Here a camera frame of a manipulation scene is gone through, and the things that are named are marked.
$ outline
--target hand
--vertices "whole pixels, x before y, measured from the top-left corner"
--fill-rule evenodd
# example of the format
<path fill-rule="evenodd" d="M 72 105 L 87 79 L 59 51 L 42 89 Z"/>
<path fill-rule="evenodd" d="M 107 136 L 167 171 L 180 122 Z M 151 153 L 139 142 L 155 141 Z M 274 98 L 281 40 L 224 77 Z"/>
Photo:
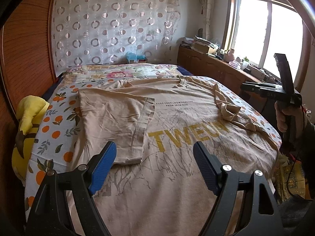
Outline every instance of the hand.
<path fill-rule="evenodd" d="M 295 116 L 296 119 L 296 138 L 299 138 L 303 131 L 303 120 L 304 127 L 307 124 L 307 118 L 302 112 L 302 108 L 294 108 L 293 106 L 288 106 L 282 111 L 280 111 L 278 102 L 275 102 L 276 116 L 277 116 L 277 127 L 281 132 L 286 132 L 288 129 L 288 125 L 285 123 L 285 116 L 292 115 Z"/>

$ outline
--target box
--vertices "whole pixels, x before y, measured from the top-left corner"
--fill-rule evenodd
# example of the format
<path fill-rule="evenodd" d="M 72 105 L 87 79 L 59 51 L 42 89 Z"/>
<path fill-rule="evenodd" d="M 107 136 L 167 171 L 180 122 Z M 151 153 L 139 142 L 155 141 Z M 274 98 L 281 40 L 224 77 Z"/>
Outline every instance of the box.
<path fill-rule="evenodd" d="M 195 50 L 197 50 L 198 52 L 202 54 L 207 54 L 207 53 L 213 54 L 216 52 L 216 49 L 213 49 L 208 45 L 197 43 L 197 42 L 193 42 L 193 47 Z"/>
<path fill-rule="evenodd" d="M 128 61 L 128 64 L 137 64 L 137 63 L 147 63 L 148 60 L 147 59 L 137 59 L 137 60 L 130 60 Z"/>
<path fill-rule="evenodd" d="M 252 65 L 248 65 L 247 68 L 251 70 L 250 74 L 256 77 L 258 80 L 263 80 L 266 76 L 265 72 L 262 72 L 261 70 Z"/>

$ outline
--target curtain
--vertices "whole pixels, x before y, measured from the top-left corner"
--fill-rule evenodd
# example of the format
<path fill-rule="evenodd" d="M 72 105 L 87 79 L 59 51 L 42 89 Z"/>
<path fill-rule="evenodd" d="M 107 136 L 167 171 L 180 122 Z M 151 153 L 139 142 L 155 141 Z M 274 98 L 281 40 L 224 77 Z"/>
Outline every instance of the curtain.
<path fill-rule="evenodd" d="M 215 3 L 215 0 L 203 0 L 203 14 L 204 14 L 203 38 L 207 40 L 210 40 L 211 38 L 210 20 L 212 16 L 214 3 Z"/>

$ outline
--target window frame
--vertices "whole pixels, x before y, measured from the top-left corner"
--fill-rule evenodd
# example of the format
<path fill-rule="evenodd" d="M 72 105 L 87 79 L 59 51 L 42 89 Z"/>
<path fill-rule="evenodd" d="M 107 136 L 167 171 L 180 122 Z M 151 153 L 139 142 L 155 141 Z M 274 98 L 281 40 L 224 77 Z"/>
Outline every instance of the window frame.
<path fill-rule="evenodd" d="M 250 61 L 251 64 L 254 64 L 255 66 L 259 68 L 263 68 L 263 65 L 267 56 L 267 51 L 268 51 L 268 46 L 269 46 L 269 41 L 270 41 L 270 34 L 271 34 L 272 3 L 297 12 L 287 0 L 262 0 L 262 1 L 267 2 L 267 6 L 268 6 L 268 18 L 267 18 L 267 28 L 266 28 L 264 47 L 263 47 L 259 64 L 256 64 Z M 228 0 L 226 25 L 225 25 L 223 41 L 222 41 L 222 46 L 221 46 L 225 50 L 234 48 L 234 45 L 235 45 L 236 33 L 237 33 L 237 28 L 238 28 L 238 20 L 239 20 L 238 15 L 239 15 L 240 3 L 241 3 L 241 0 Z M 300 63 L 298 66 L 296 77 L 295 79 L 293 79 L 294 86 L 296 87 L 297 91 L 301 90 L 302 85 L 304 83 L 306 71 L 308 68 L 309 59 L 307 58 L 309 58 L 310 56 L 310 47 L 311 47 L 311 34 L 303 22 L 303 40 L 302 40 Z M 269 72 L 265 68 L 263 69 L 268 74 L 271 74 L 276 79 L 280 80 L 280 78 L 274 75 L 273 73 Z"/>

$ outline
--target pillow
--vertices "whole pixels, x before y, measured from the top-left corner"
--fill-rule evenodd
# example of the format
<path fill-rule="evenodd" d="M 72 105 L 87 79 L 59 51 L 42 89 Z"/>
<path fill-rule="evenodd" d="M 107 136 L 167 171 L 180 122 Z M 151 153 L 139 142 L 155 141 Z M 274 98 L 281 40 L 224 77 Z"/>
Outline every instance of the pillow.
<path fill-rule="evenodd" d="M 16 117 L 20 122 L 12 153 L 12 168 L 23 185 L 35 136 L 48 106 L 48 102 L 36 96 L 27 96 L 18 105 Z"/>

